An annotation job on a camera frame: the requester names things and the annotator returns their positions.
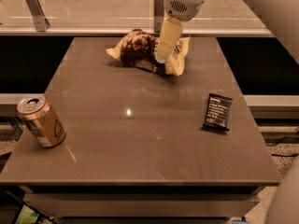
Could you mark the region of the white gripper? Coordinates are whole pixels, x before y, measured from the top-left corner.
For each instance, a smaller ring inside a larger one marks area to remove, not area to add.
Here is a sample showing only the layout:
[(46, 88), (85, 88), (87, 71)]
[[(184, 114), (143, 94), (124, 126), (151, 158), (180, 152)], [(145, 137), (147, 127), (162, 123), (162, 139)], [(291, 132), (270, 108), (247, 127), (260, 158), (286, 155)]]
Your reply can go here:
[(164, 0), (164, 10), (170, 17), (164, 20), (155, 47), (155, 60), (158, 63), (167, 61), (181, 38), (183, 30), (181, 21), (190, 21), (194, 18), (203, 4), (204, 0)]

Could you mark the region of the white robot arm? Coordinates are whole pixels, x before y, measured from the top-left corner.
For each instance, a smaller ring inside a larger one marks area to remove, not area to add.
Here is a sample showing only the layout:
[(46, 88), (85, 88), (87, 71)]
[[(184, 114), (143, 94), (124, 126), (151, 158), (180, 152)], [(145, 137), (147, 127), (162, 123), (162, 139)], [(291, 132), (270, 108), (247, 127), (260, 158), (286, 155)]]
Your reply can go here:
[[(291, 56), (299, 60), (299, 0), (243, 0)], [(204, 0), (164, 0), (170, 17), (163, 22), (155, 58), (168, 59), (182, 34), (182, 23), (197, 15)], [(299, 224), (299, 157), (285, 174), (264, 224)]]

